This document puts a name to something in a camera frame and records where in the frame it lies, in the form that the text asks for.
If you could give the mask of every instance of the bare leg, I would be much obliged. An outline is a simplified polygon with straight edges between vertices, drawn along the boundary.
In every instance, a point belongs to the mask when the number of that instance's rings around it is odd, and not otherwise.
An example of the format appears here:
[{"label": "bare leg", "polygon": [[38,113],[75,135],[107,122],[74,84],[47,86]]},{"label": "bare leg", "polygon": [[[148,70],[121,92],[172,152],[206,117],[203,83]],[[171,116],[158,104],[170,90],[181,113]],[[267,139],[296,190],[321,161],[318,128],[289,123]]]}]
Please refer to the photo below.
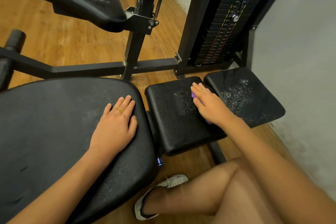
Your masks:
[{"label": "bare leg", "polygon": [[145,214],[216,215],[214,223],[281,223],[244,159],[218,165],[189,182],[154,189]]}]

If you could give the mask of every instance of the person's right hand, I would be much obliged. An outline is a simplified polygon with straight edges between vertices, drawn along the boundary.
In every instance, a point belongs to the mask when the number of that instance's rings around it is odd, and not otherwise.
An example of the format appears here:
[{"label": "person's right hand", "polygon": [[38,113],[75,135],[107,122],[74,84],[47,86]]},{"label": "person's right hand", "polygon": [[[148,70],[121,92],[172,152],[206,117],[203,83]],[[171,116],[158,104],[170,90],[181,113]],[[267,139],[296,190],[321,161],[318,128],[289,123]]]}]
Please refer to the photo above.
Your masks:
[{"label": "person's right hand", "polygon": [[199,113],[208,121],[222,127],[234,114],[227,108],[223,101],[205,88],[202,83],[193,83],[191,91],[196,95],[194,104]]}]

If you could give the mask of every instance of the white sneaker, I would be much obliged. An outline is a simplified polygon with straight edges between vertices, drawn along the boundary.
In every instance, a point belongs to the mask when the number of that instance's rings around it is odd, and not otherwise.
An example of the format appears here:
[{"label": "white sneaker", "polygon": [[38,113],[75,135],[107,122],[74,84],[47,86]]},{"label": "white sneaker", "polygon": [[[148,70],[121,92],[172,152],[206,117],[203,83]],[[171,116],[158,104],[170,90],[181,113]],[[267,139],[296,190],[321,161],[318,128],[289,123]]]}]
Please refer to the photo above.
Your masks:
[{"label": "white sneaker", "polygon": [[180,185],[182,183],[185,183],[186,181],[188,181],[188,178],[187,176],[185,175],[174,175],[168,179],[166,179],[165,181],[159,183],[158,185],[150,188],[146,193],[145,195],[143,195],[141,198],[139,198],[135,204],[134,204],[134,208],[133,208],[133,213],[135,215],[135,217],[138,219],[138,220],[149,220],[151,218],[154,218],[156,216],[158,216],[158,214],[153,214],[153,215],[146,215],[142,212],[142,207],[143,207],[143,204],[147,198],[147,196],[149,195],[149,193],[157,188],[157,187],[165,187],[165,188],[172,188],[172,187],[175,187],[177,185]]}]

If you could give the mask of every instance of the forearm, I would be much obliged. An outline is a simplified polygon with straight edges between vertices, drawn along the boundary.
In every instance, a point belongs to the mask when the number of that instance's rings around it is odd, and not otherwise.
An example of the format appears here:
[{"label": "forearm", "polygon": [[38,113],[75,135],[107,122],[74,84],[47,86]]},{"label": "forearm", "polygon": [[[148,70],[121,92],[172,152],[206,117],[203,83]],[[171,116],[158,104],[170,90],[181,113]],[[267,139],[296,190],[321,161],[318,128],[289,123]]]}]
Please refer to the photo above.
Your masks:
[{"label": "forearm", "polygon": [[221,128],[249,162],[259,184],[289,223],[336,223],[336,204],[305,174],[232,116]]},{"label": "forearm", "polygon": [[61,179],[8,224],[65,223],[107,164],[99,161],[99,155],[89,150]]}]

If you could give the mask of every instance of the black rubber handle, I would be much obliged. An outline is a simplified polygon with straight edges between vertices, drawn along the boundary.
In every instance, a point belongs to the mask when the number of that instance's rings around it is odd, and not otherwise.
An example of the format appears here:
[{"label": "black rubber handle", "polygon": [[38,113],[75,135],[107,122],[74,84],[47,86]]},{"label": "black rubber handle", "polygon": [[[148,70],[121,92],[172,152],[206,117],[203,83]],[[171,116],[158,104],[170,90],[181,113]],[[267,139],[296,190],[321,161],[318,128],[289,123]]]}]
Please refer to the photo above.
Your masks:
[{"label": "black rubber handle", "polygon": [[5,44],[5,49],[21,53],[23,44],[26,40],[26,34],[18,29],[13,29],[7,42]]}]

